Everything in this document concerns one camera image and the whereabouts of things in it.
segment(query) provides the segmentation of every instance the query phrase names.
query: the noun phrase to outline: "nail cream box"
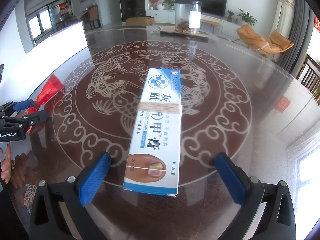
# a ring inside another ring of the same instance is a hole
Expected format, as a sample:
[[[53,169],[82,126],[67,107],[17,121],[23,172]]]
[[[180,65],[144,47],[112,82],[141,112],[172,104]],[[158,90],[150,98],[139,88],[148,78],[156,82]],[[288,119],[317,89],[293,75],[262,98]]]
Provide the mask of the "nail cream box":
[[[180,104],[180,71],[150,68],[140,102]],[[136,192],[178,193],[181,115],[138,111],[123,187]]]

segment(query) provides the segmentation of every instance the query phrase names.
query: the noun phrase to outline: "wooden tray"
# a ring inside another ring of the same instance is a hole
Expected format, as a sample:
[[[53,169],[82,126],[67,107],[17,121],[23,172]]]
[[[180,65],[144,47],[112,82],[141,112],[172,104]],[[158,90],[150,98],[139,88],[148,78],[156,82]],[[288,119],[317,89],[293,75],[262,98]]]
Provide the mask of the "wooden tray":
[[[174,26],[166,26],[162,27],[160,30],[160,35],[177,35],[177,36],[184,36],[184,37],[190,37],[193,39],[199,39],[199,40],[208,40],[209,36],[207,33],[200,31],[197,34],[190,34],[190,33],[180,33],[174,30]]]

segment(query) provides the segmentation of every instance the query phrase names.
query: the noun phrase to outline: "blue logo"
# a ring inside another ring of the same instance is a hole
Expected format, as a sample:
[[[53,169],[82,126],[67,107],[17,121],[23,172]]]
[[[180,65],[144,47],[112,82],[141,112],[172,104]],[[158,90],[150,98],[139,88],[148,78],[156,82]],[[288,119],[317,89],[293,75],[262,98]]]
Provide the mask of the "blue logo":
[[[156,75],[149,79],[148,84],[152,88],[162,89],[169,84],[169,80],[165,76]]]

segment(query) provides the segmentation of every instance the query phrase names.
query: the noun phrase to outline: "glass tabletop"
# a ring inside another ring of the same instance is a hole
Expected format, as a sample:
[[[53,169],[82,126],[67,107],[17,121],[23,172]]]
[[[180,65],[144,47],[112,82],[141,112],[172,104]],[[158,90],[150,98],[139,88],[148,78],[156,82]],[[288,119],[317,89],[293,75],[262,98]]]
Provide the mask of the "glass tabletop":
[[[107,151],[111,168],[86,208],[108,239],[217,239],[240,208],[215,172],[215,155],[226,152],[248,176],[265,183],[287,182],[297,239],[303,239],[320,217],[320,112],[314,97],[283,69],[246,47],[220,38],[206,42],[162,36],[156,28],[90,31],[88,47],[54,71],[64,89],[46,104],[48,120],[34,126],[26,140],[10,143],[18,164],[13,176],[25,175],[20,185],[9,183],[24,226],[28,228],[41,179],[65,181]],[[181,73],[176,198],[122,188],[149,68]],[[45,81],[38,83],[31,99]],[[253,235],[263,208],[246,239]]]

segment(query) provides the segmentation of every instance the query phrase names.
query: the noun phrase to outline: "jar label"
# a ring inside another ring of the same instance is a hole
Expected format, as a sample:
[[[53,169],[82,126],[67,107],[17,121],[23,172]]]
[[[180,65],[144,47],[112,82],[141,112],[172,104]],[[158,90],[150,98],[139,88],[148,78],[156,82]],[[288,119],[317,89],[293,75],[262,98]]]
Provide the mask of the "jar label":
[[[190,11],[189,28],[200,28],[201,12]]]

